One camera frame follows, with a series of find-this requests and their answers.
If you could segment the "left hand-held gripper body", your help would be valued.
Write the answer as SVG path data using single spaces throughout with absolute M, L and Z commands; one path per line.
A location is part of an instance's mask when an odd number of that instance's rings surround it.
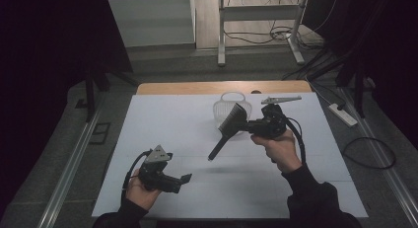
M 146 190 L 179 193 L 181 187 L 180 179 L 164 174 L 164 168 L 168 165 L 168 162 L 167 152 L 161 145 L 158 145 L 146 157 L 138 175 Z

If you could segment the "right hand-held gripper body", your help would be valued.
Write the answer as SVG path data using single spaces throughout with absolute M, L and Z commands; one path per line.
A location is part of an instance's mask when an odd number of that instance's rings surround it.
M 263 108 L 261 112 L 263 118 L 249 120 L 247 122 L 248 132 L 269 139 L 274 139 L 282 135 L 287 128 L 290 128 L 297 136 L 301 135 L 301 129 L 297 129 L 288 117 L 286 117 L 280 107 L 280 103 L 298 101 L 302 97 L 267 97 L 262 100 Z

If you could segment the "white plastic basket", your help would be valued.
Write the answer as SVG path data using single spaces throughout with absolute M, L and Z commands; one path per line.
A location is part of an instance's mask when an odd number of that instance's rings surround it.
M 246 110 L 246 120 L 249 120 L 252 111 L 252 105 L 246 100 L 245 94 L 241 92 L 226 92 L 223 93 L 221 98 L 213 105 L 213 115 L 218 130 L 221 123 L 231 112 L 234 104 L 239 104 Z

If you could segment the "person's left hand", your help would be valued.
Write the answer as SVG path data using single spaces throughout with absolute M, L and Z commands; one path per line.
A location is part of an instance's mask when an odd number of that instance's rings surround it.
M 128 182 L 125 197 L 136 205 L 150 210 L 160 194 L 160 190 L 146 190 L 142 182 L 135 177 Z

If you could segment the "person's right hand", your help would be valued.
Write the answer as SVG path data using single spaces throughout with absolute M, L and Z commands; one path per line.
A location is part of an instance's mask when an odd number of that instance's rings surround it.
M 291 130 L 287 129 L 274 139 L 266 139 L 257 135 L 252 135 L 250 138 L 256 145 L 265 148 L 266 155 L 276 163 L 282 173 L 294 172 L 302 166 L 296 153 L 295 137 Z

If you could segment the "white table mat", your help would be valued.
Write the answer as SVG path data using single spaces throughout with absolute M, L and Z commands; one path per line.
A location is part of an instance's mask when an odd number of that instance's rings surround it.
M 302 127 L 307 163 L 320 182 L 333 184 L 340 207 L 356 217 L 367 212 L 314 93 L 282 95 L 284 114 Z M 162 146 L 173 157 L 164 172 L 189 183 L 162 193 L 149 215 L 160 219 L 274 219 L 289 215 L 292 191 L 262 147 L 248 133 L 231 138 L 214 160 L 221 138 L 213 116 L 216 95 L 136 95 L 131 99 L 98 196 L 94 215 L 120 206 L 122 184 L 142 152 Z

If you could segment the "white power strip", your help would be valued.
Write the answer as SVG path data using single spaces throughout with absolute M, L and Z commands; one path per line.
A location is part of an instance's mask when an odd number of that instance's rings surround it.
M 358 124 L 358 121 L 354 117 L 350 116 L 344 110 L 340 110 L 336 104 L 329 105 L 328 108 L 339 119 L 341 119 L 347 126 L 352 127 Z

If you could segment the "black tripod stand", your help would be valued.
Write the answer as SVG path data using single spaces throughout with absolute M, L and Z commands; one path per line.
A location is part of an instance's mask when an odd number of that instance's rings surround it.
M 85 71 L 85 84 L 86 84 L 86 106 L 87 106 L 87 118 L 86 122 L 90 122 L 96 112 L 95 103 L 95 91 L 94 86 L 97 86 L 100 92 L 107 92 L 110 89 L 110 82 L 107 79 L 106 74 L 111 74 L 116 78 L 138 87 L 140 82 L 132 77 L 129 77 L 121 71 L 116 71 L 110 67 L 104 65 L 98 65 L 96 67 L 88 67 Z
M 340 87 L 347 87 L 351 80 L 354 81 L 354 108 L 360 118 L 365 117 L 363 111 L 364 77 L 363 61 L 356 56 L 344 55 L 342 57 L 342 68 L 336 77 L 336 83 Z

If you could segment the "aluminium floor rail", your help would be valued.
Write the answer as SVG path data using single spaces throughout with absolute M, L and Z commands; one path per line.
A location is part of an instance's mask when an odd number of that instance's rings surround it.
M 368 120 L 366 118 L 361 118 L 361 115 L 355 109 L 354 100 L 350 95 L 350 91 L 344 88 L 339 88 L 338 92 L 346 101 L 346 109 L 358 121 L 358 128 L 360 129 L 362 135 L 376 138 Z M 378 144 L 378 142 L 369 142 L 369 148 L 380 166 L 386 165 L 389 162 L 388 156 L 383 152 L 383 148 Z M 411 227 L 418 228 L 418 202 L 406 186 L 406 183 L 402 180 L 394 168 L 384 169 L 383 174 L 398 203 L 400 204 L 400 207 L 411 224 Z
M 84 125 L 36 228 L 54 227 L 101 113 L 101 110 L 97 110 L 91 120 Z

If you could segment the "white metal desk frame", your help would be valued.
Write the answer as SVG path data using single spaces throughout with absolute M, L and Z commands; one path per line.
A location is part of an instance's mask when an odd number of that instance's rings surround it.
M 219 0 L 219 42 L 218 65 L 226 65 L 225 23 L 245 21 L 293 21 L 293 28 L 285 35 L 296 63 L 305 63 L 297 44 L 297 34 L 308 0 L 300 0 L 297 4 L 266 5 L 266 6 L 232 6 L 226 7 L 224 0 Z

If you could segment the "grey wall panel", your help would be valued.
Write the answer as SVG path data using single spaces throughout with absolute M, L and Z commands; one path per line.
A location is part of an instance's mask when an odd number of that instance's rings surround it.
M 126 47 L 195 43 L 194 0 L 109 0 Z

